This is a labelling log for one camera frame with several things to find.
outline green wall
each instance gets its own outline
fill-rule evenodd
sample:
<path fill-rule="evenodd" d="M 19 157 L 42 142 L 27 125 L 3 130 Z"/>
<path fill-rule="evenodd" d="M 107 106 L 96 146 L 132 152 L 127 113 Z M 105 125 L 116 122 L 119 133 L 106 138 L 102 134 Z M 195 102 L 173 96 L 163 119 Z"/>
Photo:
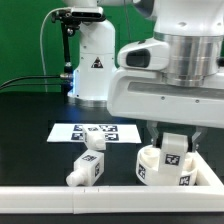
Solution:
<path fill-rule="evenodd" d="M 49 11 L 63 6 L 61 0 L 0 1 L 0 83 L 19 76 L 43 75 L 39 47 L 41 24 Z M 142 18 L 131 6 L 127 9 L 131 41 L 151 37 L 153 23 Z M 105 14 L 116 29 L 117 53 L 129 42 L 125 10 L 123 7 L 105 7 Z M 78 38 L 76 35 L 70 39 L 74 67 L 78 65 Z M 47 21 L 43 40 L 47 74 L 60 74 L 63 72 L 63 45 L 59 22 L 52 24 L 50 19 Z M 48 89 L 60 90 L 59 87 Z M 43 86 L 7 89 L 7 91 L 15 90 L 45 91 Z"/>

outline black table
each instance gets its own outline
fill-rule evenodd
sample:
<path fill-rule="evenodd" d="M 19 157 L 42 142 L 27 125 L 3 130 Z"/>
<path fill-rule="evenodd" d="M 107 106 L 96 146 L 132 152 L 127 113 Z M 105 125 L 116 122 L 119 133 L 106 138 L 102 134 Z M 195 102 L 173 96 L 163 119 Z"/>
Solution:
<path fill-rule="evenodd" d="M 96 185 L 141 185 L 135 175 L 135 163 L 138 150 L 150 143 L 145 121 L 111 117 L 106 109 L 70 105 L 60 93 L 12 92 L 0 94 L 0 186 L 66 186 L 65 178 L 86 146 L 47 143 L 54 123 L 137 124 L 142 144 L 107 144 L 105 172 Z M 161 130 L 192 132 L 192 127 L 162 124 Z M 209 129 L 200 151 L 221 179 L 223 135 L 223 130 Z M 2 214 L 0 223 L 221 224 L 224 213 Z"/>

